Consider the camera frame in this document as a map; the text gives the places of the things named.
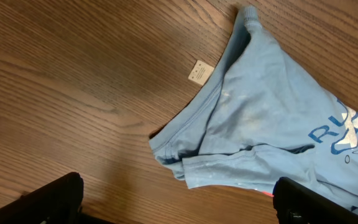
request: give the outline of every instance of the white care label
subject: white care label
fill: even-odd
[[[189,80],[203,86],[213,71],[214,67],[208,65],[205,62],[197,60],[196,65],[190,72]]]

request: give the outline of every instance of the t-shirt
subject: t-shirt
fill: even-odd
[[[239,11],[211,78],[150,145],[189,188],[271,193],[289,177],[358,207],[358,112],[280,48],[253,6]]]

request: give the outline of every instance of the black object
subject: black object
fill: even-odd
[[[81,213],[84,182],[71,172],[0,208],[0,224],[108,224]]]
[[[273,207],[277,211],[280,224],[358,224],[358,215],[288,177],[281,177],[277,181],[273,195]]]

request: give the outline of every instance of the brown wood table top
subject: brown wood table top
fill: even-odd
[[[116,223],[277,223],[272,199],[184,182],[148,135],[199,91],[236,8],[325,88],[358,110],[358,0],[0,0],[0,207],[64,174],[85,212]]]

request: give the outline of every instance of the blue fabric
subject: blue fabric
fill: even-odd
[[[358,207],[358,112],[292,60],[252,6],[239,11],[211,78],[150,146],[189,188],[271,193],[289,177]]]

